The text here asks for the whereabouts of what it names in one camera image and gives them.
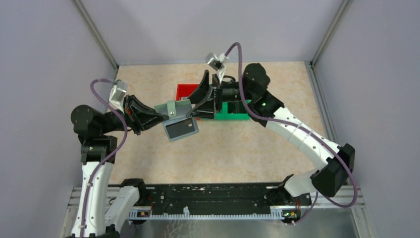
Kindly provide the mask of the sage green card holder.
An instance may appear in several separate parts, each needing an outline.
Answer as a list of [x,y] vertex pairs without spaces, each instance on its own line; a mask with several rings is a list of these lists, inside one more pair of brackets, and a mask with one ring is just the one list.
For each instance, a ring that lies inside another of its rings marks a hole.
[[164,104],[154,106],[157,113],[167,115],[169,119],[185,118],[193,107],[190,100],[167,101]]

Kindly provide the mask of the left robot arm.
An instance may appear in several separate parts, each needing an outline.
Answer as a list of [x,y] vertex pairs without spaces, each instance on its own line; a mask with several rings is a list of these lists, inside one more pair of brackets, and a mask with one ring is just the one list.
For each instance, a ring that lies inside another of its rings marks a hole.
[[141,103],[135,96],[123,99],[121,109],[101,113],[79,105],[71,113],[73,130],[81,142],[82,191],[72,238],[119,238],[132,207],[149,198],[141,178],[125,179],[109,208],[106,194],[118,150],[128,130],[136,135],[164,121],[168,116]]

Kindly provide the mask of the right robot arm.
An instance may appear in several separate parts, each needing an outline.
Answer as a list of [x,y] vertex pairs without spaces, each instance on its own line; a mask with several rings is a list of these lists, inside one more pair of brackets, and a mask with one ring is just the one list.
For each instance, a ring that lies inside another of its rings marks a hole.
[[214,119],[224,102],[241,102],[253,121],[283,136],[306,155],[314,169],[282,181],[279,199],[284,204],[292,204],[298,196],[311,192],[332,198],[346,181],[356,182],[353,146],[328,140],[293,115],[269,92],[270,78],[260,63],[251,63],[240,73],[238,81],[225,82],[221,74],[211,75],[205,70],[200,84],[188,97],[194,107],[187,116]]

